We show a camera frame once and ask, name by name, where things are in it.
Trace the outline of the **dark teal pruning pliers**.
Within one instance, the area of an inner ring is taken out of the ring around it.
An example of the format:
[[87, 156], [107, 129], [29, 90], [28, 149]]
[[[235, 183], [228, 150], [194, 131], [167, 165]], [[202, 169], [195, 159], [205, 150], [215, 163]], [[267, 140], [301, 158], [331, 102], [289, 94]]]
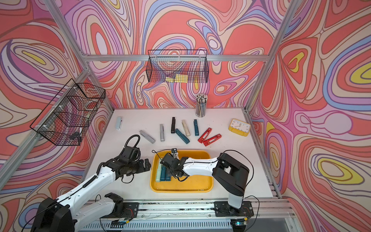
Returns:
[[165, 166], [162, 166], [161, 167], [161, 174], [160, 174], [160, 182], [163, 182], [163, 181], [166, 181], [166, 178], [167, 178], [167, 169]]

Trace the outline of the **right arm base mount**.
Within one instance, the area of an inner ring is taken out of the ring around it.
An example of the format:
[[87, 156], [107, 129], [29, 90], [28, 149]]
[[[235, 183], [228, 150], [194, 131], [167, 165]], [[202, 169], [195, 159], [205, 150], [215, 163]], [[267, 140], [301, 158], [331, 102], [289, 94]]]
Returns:
[[239, 209], [228, 204], [227, 201], [214, 202], [214, 211], [216, 217], [245, 217], [254, 216], [254, 210], [250, 201], [243, 201]]

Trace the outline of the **pencil holder cup with pencils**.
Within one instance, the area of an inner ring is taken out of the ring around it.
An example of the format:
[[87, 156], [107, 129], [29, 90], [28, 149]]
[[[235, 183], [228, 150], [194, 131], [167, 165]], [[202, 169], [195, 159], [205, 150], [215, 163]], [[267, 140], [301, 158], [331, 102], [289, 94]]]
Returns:
[[196, 96], [196, 116], [202, 118], [206, 114], [208, 96], [199, 94]]

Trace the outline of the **light blue-grey pliers far left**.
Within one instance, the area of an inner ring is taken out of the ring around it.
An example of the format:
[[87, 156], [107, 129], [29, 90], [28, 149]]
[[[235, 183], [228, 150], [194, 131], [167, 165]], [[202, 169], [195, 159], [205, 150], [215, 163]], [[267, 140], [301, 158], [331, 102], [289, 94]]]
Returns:
[[117, 117], [117, 120], [116, 120], [116, 130], [120, 131], [121, 128], [122, 128], [122, 124], [123, 124], [122, 117]]

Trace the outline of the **yellow plastic storage tray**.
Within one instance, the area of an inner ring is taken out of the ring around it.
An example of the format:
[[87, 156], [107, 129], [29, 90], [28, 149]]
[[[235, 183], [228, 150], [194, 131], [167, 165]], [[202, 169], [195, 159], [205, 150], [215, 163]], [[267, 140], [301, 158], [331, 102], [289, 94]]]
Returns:
[[172, 176], [171, 181], [156, 182], [156, 171], [160, 164], [160, 159], [170, 153], [170, 150], [163, 150], [154, 154], [150, 187], [152, 191], [159, 193], [201, 193], [209, 192], [214, 186], [214, 179], [207, 176], [191, 176], [189, 178], [181, 177], [180, 179]]

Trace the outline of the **beige pruning pliers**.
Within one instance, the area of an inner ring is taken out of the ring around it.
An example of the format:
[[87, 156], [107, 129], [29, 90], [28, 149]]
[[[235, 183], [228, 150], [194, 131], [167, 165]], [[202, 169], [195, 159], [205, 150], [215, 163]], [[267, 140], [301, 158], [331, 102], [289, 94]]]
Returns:
[[185, 131], [185, 135], [187, 137], [189, 137], [190, 136], [190, 131], [189, 131], [188, 125], [187, 125], [185, 120], [182, 120], [182, 126], [183, 126], [183, 129]]

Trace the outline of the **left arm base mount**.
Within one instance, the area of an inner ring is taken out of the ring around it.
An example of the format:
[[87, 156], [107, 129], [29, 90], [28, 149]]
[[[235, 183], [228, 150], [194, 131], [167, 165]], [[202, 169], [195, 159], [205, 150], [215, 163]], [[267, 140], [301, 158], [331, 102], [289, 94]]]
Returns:
[[105, 218], [131, 219], [137, 217], [139, 203], [126, 202], [121, 196], [115, 193], [107, 193], [104, 197], [113, 200], [113, 202], [115, 203], [113, 211], [110, 214], [104, 216]]

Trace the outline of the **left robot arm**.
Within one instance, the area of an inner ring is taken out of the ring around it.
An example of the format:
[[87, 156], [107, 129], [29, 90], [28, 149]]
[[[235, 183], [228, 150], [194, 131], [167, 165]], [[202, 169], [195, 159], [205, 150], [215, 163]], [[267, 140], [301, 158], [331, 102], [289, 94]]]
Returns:
[[107, 215], [122, 218], [125, 211], [129, 213], [128, 220], [134, 218], [133, 210], [125, 208], [123, 198], [114, 193], [106, 194], [91, 205], [85, 204], [116, 180], [148, 172], [150, 168], [149, 160], [140, 158], [139, 148], [123, 148], [119, 156], [100, 163], [96, 173], [88, 180], [56, 199], [43, 200], [32, 220], [31, 231], [78, 232]]

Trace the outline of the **yellow sticky notes in basket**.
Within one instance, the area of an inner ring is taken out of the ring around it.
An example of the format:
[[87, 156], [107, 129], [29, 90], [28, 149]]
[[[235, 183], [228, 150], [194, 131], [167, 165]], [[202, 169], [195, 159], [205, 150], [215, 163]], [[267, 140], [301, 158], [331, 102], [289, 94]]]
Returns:
[[166, 77], [165, 81], [169, 83], [188, 83], [188, 75], [175, 74], [175, 75]]

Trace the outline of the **black pruning pliers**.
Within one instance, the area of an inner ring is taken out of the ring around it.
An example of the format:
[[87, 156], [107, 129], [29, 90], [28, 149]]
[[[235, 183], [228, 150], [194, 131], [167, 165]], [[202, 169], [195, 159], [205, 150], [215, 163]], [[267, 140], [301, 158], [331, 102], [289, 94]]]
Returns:
[[171, 133], [175, 133], [175, 124], [176, 124], [176, 119], [175, 117], [172, 117]]

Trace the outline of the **yellow alarm clock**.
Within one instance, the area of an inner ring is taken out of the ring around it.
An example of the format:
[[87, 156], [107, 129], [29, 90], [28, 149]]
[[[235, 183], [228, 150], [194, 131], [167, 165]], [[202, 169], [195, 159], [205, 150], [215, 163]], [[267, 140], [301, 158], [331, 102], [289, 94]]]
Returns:
[[250, 129], [250, 124], [237, 119], [232, 119], [229, 125], [229, 131], [244, 137], [248, 136], [248, 134], [250, 133]]

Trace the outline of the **aluminium front rail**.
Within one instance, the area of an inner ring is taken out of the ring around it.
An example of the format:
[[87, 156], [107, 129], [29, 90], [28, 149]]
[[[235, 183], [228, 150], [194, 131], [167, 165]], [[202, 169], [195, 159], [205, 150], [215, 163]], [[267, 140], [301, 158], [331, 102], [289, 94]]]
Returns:
[[216, 217], [214, 202], [139, 203], [136, 218], [102, 217], [78, 232], [301, 232], [288, 203], [250, 201], [254, 216]]

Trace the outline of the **grey pruning pliers angled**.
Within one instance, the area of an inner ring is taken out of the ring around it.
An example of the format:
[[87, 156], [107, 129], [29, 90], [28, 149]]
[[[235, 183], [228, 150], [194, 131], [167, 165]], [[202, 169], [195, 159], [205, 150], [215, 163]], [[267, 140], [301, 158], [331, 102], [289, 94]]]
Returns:
[[149, 135], [147, 132], [145, 132], [144, 130], [140, 130], [139, 133], [146, 140], [148, 140], [151, 144], [154, 144], [156, 142], [156, 140], [151, 135]]

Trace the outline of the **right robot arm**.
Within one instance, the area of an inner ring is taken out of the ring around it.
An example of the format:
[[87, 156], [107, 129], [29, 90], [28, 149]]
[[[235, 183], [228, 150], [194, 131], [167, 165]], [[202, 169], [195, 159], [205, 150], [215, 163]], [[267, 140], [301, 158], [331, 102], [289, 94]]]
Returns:
[[222, 152], [219, 157], [212, 159], [178, 159], [167, 153], [160, 164], [176, 179], [191, 176], [213, 177], [229, 193], [229, 206], [241, 208], [250, 170], [229, 154]]

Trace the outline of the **grey pruning pliers upright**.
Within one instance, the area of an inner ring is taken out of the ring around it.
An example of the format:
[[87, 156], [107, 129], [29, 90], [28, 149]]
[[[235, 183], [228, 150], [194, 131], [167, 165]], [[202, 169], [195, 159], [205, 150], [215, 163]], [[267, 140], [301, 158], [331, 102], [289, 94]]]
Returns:
[[160, 141], [161, 142], [164, 142], [165, 141], [165, 136], [164, 136], [164, 125], [163, 124], [160, 124]]

